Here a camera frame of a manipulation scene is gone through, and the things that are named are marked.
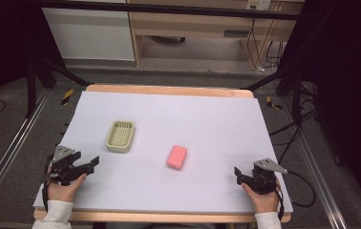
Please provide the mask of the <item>white wall power outlet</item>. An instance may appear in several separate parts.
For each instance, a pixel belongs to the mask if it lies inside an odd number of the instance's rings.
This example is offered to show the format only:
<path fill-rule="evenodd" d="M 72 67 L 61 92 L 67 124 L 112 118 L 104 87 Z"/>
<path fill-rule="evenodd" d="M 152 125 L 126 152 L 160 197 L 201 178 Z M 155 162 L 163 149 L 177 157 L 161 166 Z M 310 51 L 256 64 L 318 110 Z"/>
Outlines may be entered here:
<path fill-rule="evenodd" d="M 271 0 L 247 0 L 247 10 L 268 10 Z"/>

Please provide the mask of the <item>person's right hand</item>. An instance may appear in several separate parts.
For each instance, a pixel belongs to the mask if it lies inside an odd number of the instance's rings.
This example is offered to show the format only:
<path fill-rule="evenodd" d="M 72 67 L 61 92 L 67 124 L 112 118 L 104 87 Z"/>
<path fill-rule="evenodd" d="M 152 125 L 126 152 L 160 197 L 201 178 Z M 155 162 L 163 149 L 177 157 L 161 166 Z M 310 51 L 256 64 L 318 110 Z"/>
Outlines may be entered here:
<path fill-rule="evenodd" d="M 268 213 L 276 212 L 279 205 L 279 198 L 276 193 L 268 193 L 265 195 L 259 195 L 255 193 L 247 184 L 242 183 L 241 187 L 250 197 L 255 212 L 259 213 Z"/>

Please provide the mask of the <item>person's left hand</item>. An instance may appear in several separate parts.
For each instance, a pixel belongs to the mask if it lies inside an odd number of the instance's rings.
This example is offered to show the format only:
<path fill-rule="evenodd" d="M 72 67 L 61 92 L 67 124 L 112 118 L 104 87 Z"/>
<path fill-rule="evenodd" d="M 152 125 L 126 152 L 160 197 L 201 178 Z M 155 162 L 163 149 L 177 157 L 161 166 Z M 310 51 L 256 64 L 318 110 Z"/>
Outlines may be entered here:
<path fill-rule="evenodd" d="M 48 198 L 49 200 L 60 200 L 72 202 L 74 195 L 82 183 L 86 180 L 87 175 L 81 175 L 77 180 L 68 186 L 63 186 L 58 183 L 50 182 L 48 184 Z"/>

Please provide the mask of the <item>black horizontal frame bar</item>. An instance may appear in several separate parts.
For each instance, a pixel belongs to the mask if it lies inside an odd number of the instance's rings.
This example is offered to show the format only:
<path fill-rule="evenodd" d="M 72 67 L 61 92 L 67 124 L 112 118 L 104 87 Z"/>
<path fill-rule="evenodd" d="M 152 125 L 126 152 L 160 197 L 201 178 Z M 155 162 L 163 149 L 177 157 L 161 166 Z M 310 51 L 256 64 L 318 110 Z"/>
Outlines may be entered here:
<path fill-rule="evenodd" d="M 164 14 L 185 14 L 222 16 L 237 18 L 260 18 L 278 20 L 298 20 L 303 17 L 301 13 L 278 12 L 269 10 L 222 10 L 218 8 L 166 6 L 149 4 L 127 4 L 127 3 L 105 3 L 88 1 L 67 1 L 67 0 L 30 0 L 30 3 L 42 8 L 69 9 L 69 10 L 105 10 L 105 11 L 128 11 Z"/>

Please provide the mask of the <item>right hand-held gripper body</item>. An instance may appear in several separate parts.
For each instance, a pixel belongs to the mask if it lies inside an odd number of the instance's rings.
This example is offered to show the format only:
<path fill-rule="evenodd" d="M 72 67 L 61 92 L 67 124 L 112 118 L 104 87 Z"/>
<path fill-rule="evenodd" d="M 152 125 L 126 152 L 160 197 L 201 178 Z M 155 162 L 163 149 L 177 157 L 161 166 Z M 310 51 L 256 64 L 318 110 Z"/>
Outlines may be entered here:
<path fill-rule="evenodd" d="M 259 195 L 269 194 L 276 189 L 275 173 L 287 173 L 287 169 L 270 158 L 254 161 L 253 165 L 252 178 L 248 185 Z"/>

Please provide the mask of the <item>pink soap bar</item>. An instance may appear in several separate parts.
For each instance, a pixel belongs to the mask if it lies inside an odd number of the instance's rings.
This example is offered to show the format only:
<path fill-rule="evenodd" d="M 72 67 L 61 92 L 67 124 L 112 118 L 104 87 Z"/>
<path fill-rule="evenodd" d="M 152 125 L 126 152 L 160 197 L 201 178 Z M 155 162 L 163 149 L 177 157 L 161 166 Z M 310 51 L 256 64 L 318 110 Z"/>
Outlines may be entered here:
<path fill-rule="evenodd" d="M 169 168 L 180 170 L 187 156 L 187 149 L 178 145 L 174 145 L 169 157 L 167 158 L 166 165 Z"/>

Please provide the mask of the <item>metal floor rail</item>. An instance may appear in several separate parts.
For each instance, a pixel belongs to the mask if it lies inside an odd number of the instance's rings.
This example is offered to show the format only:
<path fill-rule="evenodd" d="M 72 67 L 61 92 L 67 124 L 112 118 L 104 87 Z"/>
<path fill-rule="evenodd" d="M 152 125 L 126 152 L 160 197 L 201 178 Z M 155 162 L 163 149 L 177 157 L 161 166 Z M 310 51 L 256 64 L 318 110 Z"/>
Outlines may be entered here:
<path fill-rule="evenodd" d="M 6 173 L 8 172 L 9 168 L 11 167 L 15 157 L 19 153 L 21 147 L 26 141 L 30 131 L 32 130 L 33 125 L 35 124 L 37 118 L 41 114 L 45 103 L 49 97 L 51 90 L 50 89 L 42 89 L 39 97 L 35 100 L 34 109 L 32 113 L 27 116 L 19 130 L 13 137 L 11 143 L 8 145 L 6 152 L 0 159 L 0 184 L 3 181 Z"/>
<path fill-rule="evenodd" d="M 294 138 L 282 155 L 282 164 L 293 172 L 287 176 L 293 219 L 307 222 L 311 228 L 350 229 L 343 203 L 348 174 L 335 163 L 335 153 L 312 106 L 305 106 L 301 124 L 290 132 Z"/>

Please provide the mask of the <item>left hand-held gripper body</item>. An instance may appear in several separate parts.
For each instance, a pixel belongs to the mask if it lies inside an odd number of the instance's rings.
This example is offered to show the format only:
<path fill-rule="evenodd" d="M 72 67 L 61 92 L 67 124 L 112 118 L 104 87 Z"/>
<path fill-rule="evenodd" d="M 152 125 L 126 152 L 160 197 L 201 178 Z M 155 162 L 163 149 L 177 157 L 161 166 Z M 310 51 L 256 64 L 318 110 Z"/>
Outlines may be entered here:
<path fill-rule="evenodd" d="M 76 170 L 78 166 L 74 166 L 72 157 L 74 153 L 75 150 L 71 148 L 65 146 L 56 147 L 52 156 L 52 168 L 48 172 L 48 177 L 52 181 L 57 181 L 63 186 L 68 186 L 81 176 Z"/>

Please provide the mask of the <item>white cabinet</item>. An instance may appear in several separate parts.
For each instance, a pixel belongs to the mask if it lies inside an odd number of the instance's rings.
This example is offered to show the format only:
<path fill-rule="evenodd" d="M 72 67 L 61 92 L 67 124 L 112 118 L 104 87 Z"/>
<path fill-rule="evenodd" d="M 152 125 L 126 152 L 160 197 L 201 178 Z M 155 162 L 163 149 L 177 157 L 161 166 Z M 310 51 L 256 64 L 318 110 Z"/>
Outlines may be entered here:
<path fill-rule="evenodd" d="M 126 12 L 43 8 L 65 59 L 134 61 Z"/>

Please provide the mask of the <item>light wooden desk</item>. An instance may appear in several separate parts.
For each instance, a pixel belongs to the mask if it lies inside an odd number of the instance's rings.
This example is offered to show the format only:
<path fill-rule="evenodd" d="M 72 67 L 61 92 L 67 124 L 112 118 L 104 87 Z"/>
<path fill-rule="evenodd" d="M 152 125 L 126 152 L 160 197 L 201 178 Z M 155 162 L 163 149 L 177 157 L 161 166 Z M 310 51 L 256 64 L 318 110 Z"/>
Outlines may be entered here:
<path fill-rule="evenodd" d="M 247 0 L 126 0 L 129 4 L 149 4 L 246 10 Z M 302 11 L 305 0 L 271 0 L 269 11 Z M 256 69 L 265 64 L 270 43 L 287 42 L 295 23 L 290 20 L 251 19 L 222 16 L 131 12 L 135 39 L 143 36 L 231 38 L 242 42 L 248 64 Z"/>

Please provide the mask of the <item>yellow black striped marker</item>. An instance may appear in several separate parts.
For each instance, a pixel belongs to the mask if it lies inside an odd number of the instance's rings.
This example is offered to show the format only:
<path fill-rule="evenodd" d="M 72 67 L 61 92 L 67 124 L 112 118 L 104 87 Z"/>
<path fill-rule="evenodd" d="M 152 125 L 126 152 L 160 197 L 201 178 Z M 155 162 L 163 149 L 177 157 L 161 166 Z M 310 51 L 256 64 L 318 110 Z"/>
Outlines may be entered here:
<path fill-rule="evenodd" d="M 65 92 L 63 99 L 61 101 L 61 105 L 67 105 L 68 101 L 70 100 L 71 96 L 73 95 L 74 89 L 69 89 Z"/>
<path fill-rule="evenodd" d="M 283 107 L 281 105 L 274 104 L 272 102 L 271 96 L 266 97 L 266 105 L 267 105 L 267 107 L 271 107 L 271 108 L 274 108 L 276 110 L 283 110 Z"/>

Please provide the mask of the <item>black metal stand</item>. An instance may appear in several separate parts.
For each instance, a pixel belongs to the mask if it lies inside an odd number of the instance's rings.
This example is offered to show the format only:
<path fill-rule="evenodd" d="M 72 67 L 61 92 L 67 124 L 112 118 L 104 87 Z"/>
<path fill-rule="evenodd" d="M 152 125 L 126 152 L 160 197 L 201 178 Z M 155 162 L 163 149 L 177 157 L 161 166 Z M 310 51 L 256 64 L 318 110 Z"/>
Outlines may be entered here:
<path fill-rule="evenodd" d="M 293 91 L 291 114 L 293 121 L 300 123 L 301 70 L 299 68 L 284 66 L 276 73 L 273 73 L 250 86 L 244 87 L 244 90 L 253 92 L 277 78 L 280 78 L 280 82 L 276 88 L 277 95 L 287 95 L 289 91 Z"/>
<path fill-rule="evenodd" d="M 26 117 L 31 116 L 37 107 L 36 79 L 40 80 L 44 88 L 53 88 L 56 85 L 53 72 L 64 75 L 80 86 L 92 85 L 92 82 L 76 76 L 64 66 L 58 65 L 45 57 L 32 57 L 27 64 L 28 110 Z"/>

